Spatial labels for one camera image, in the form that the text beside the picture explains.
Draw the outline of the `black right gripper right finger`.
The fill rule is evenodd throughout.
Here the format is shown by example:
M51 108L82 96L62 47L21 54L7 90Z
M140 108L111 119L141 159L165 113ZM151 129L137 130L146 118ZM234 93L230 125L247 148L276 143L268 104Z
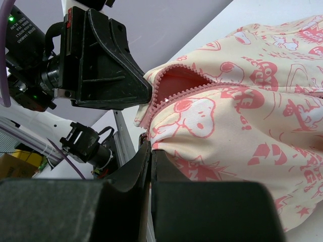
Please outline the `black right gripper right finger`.
M152 153L157 241L285 241L272 197L259 183L190 181L162 150Z

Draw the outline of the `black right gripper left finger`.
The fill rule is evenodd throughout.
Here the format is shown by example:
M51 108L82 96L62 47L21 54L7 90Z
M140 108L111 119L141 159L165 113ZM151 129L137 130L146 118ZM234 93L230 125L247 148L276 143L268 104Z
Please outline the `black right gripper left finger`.
M150 155L106 179L3 179L1 241L146 241Z

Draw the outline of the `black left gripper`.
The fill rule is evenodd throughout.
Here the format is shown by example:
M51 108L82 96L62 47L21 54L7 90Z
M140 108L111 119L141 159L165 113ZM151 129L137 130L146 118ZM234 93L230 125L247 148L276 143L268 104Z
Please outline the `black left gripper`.
M102 110L148 103L152 86L130 54L126 27L94 9L85 14L79 83L72 81L68 75L78 74L78 64L68 59L67 51L73 14L80 18L83 8L70 7L62 22L43 33L13 6L6 31L10 97L32 111L55 109L56 98L68 99L73 106Z

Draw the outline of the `pink cream printed hooded jacket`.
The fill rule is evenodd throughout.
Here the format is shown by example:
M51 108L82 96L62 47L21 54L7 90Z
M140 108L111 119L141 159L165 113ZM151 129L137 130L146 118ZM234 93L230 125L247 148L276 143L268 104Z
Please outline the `pink cream printed hooded jacket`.
M145 74L134 123L190 180L266 186L284 231L322 201L322 16L251 24Z

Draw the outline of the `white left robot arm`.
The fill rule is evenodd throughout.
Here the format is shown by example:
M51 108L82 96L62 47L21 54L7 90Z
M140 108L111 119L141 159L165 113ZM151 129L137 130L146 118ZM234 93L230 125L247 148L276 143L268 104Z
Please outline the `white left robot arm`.
M42 31L14 3L1 4L1 116L47 139L56 152L105 170L113 152L100 133L52 113L74 107L124 110L152 88L133 59L126 26L102 12L112 1L63 1L63 19Z

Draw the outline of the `yellow cardboard box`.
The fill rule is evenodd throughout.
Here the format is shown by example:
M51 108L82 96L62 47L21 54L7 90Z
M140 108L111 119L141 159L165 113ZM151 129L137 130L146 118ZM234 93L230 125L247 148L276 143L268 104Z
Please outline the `yellow cardboard box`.
M43 156L35 152L16 150L1 154L1 179L32 178L43 162Z

